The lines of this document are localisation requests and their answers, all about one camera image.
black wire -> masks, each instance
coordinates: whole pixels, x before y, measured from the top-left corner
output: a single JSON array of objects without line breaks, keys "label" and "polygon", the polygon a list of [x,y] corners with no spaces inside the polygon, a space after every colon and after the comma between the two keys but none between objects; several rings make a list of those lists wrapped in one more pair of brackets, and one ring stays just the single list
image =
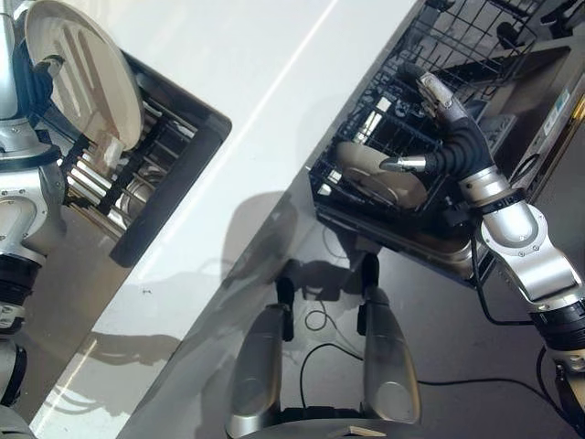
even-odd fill
[{"label": "black wire", "polygon": [[542,360],[545,357],[546,353],[547,353],[546,346],[543,346],[542,349],[540,350],[540,352],[538,352],[538,357],[537,357],[538,387],[540,387],[540,389],[542,390],[542,393],[544,394],[544,397],[547,399],[547,402],[551,405],[551,407],[555,410],[555,412],[557,412],[557,415],[560,416],[566,423],[570,424],[569,417],[565,414],[565,412],[563,412],[563,410],[560,407],[557,406],[555,401],[552,399],[552,397],[550,396],[550,393],[548,393],[548,389],[547,389],[547,386],[545,385],[545,381],[542,378]]},{"label": "black wire", "polygon": [[347,355],[349,355],[350,357],[354,358],[354,359],[358,359],[360,361],[363,361],[364,359],[362,359],[360,356],[354,354],[353,352],[350,352],[349,350],[342,348],[341,346],[337,346],[335,343],[324,343],[322,345],[316,346],[315,348],[311,349],[309,351],[309,353],[306,355],[306,357],[303,360],[303,364],[301,365],[301,374],[299,376],[299,389],[301,391],[301,403],[303,404],[303,408],[306,409],[307,408],[307,404],[306,401],[304,400],[304,389],[303,389],[303,375],[304,375],[304,367],[307,364],[307,360],[319,349],[321,348],[336,348],[341,350],[342,352],[346,353]]},{"label": "black wire", "polygon": [[485,294],[484,288],[482,286],[482,281],[480,280],[479,274],[479,265],[478,265],[478,258],[477,258],[477,241],[475,237],[472,236],[472,267],[473,267],[473,280],[475,282],[475,290],[477,291],[477,296],[479,297],[479,303],[482,306],[482,311],[484,311],[485,318],[492,324],[498,327],[527,327],[534,325],[534,322],[531,320],[496,320],[490,314],[490,310],[487,307],[487,302],[485,301]]},{"label": "black wire", "polygon": [[[307,364],[307,361],[309,360],[309,358],[317,350],[322,349],[322,348],[328,348],[328,347],[329,348],[336,348],[336,349],[344,352],[348,356],[352,357],[353,359],[357,359],[359,361],[363,361],[364,360],[359,355],[354,354],[353,352],[351,352],[351,351],[349,351],[349,350],[347,350],[345,348],[342,348],[342,347],[336,345],[335,343],[323,343],[323,344],[318,345],[318,346],[314,347],[313,349],[311,349],[309,351],[309,353],[305,356],[304,360],[303,360],[303,364],[301,365],[301,373],[299,375],[299,390],[300,390],[300,393],[301,393],[301,404],[303,405],[303,408],[304,409],[307,408],[306,400],[304,398],[304,386],[303,386],[304,368],[306,367],[306,364]],[[513,380],[511,378],[500,378],[500,377],[493,377],[493,378],[475,378],[475,379],[470,379],[470,380],[451,380],[451,381],[418,380],[418,383],[420,385],[423,385],[423,386],[432,386],[432,387],[459,386],[459,385],[464,385],[464,384],[478,384],[478,383],[486,383],[486,382],[507,382],[509,384],[515,384],[517,386],[523,387],[527,391],[532,392],[534,395],[536,395],[542,401],[546,402],[548,405],[551,406],[551,408],[557,413],[557,415],[563,421],[565,421],[566,423],[569,423],[570,424],[570,422],[569,422],[566,414],[552,400],[552,398],[548,394],[548,391],[546,390],[546,387],[544,386],[544,381],[542,380],[542,374],[540,372],[540,369],[542,367],[542,358],[544,357],[544,352],[546,352],[546,350],[544,348],[542,348],[541,351],[540,351],[540,353],[538,354],[538,360],[537,360],[538,384],[540,385],[540,388],[542,389],[542,392],[538,391],[537,389],[535,389],[534,387],[530,386],[529,384],[526,384],[523,381]]]},{"label": "black wire", "polygon": [[526,384],[523,381],[513,380],[511,378],[500,378],[500,377],[495,377],[495,378],[474,378],[472,380],[453,380],[453,381],[426,381],[426,380],[419,380],[419,384],[422,384],[423,386],[435,386],[435,387],[441,387],[441,386],[459,386],[461,384],[475,384],[475,383],[481,383],[481,382],[508,382],[510,384],[516,384],[518,386],[524,387],[527,391],[531,391],[538,398],[540,398],[542,401],[544,401],[546,403],[550,403],[550,401],[547,399],[547,397],[544,394],[542,394],[541,392],[539,392],[538,390],[536,390],[534,387]]},{"label": "black wire", "polygon": [[[319,304],[323,308],[323,311],[321,311],[320,309],[314,309],[313,311],[308,312],[306,314],[306,316],[304,317],[304,326],[307,329],[309,329],[310,331],[317,332],[317,331],[320,331],[321,329],[324,329],[327,326],[327,320],[329,320],[333,324],[334,328],[337,329],[337,326],[335,325],[335,322],[327,314],[327,310],[325,309],[325,304],[323,303],[323,300],[320,300],[319,301]],[[309,318],[313,314],[323,314],[323,323],[321,325],[319,325],[318,327],[312,327],[311,325],[309,325]]]}]

wire basket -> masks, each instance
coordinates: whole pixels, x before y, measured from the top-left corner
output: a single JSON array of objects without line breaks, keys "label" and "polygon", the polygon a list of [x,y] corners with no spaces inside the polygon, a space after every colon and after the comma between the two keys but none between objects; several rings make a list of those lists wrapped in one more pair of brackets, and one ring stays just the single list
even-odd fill
[{"label": "wire basket", "polygon": [[514,78],[536,42],[527,22],[541,3],[427,0],[313,166],[310,179],[315,203],[345,211],[360,209],[380,219],[410,224],[426,221],[444,203],[456,203],[454,183],[447,177],[428,175],[418,176],[429,196],[415,209],[400,209],[367,197],[342,177],[335,163],[335,146],[350,141],[391,156],[441,148],[442,132],[423,111],[418,91],[397,77],[399,65],[408,61],[435,73],[472,113],[479,108],[479,117],[495,91]]}]

white surface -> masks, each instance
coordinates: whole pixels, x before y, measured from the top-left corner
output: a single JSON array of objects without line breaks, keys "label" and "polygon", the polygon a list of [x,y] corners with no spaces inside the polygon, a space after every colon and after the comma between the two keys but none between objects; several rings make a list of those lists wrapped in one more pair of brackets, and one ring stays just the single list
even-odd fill
[{"label": "white surface", "polygon": [[[414,0],[68,3],[233,124],[32,422],[41,439],[105,439],[123,427]],[[250,200],[253,210],[233,223]],[[154,358],[132,361],[134,342],[148,336],[166,342]],[[108,337],[129,342],[128,361],[100,360]]]}]

silver cylinder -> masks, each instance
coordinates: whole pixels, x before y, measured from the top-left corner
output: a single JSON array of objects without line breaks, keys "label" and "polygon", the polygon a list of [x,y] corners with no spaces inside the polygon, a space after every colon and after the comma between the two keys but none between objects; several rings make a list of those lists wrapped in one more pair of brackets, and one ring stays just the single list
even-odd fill
[{"label": "silver cylinder", "polygon": [[15,30],[6,1],[0,3],[0,120],[12,119],[18,113],[18,96],[12,56],[15,49]]},{"label": "silver cylinder", "polygon": [[459,187],[465,199],[475,206],[488,204],[512,190],[497,166],[488,167],[467,177],[459,182]]}]

metal dish rack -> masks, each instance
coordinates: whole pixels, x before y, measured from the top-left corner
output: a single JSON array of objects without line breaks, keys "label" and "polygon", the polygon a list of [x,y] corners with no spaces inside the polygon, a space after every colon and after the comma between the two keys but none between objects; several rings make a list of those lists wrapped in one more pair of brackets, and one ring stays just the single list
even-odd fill
[{"label": "metal dish rack", "polygon": [[[426,175],[418,177],[427,188],[428,200],[415,209],[368,198],[343,179],[335,164],[335,146],[350,141],[392,156],[441,148],[441,131],[423,112],[418,92],[397,77],[398,66],[404,61],[415,63],[438,75],[466,105],[485,106],[499,87],[514,78],[536,42],[527,23],[542,2],[427,0],[314,164],[310,179],[317,207],[359,210],[378,220],[420,227],[438,209],[460,203],[449,178]],[[516,37],[510,37],[510,29]]]},{"label": "metal dish rack", "polygon": [[140,141],[103,169],[97,146],[57,107],[41,107],[31,123],[63,151],[65,204],[116,242],[110,256],[121,266],[138,262],[183,196],[227,137],[229,120],[129,56],[143,98]]}]

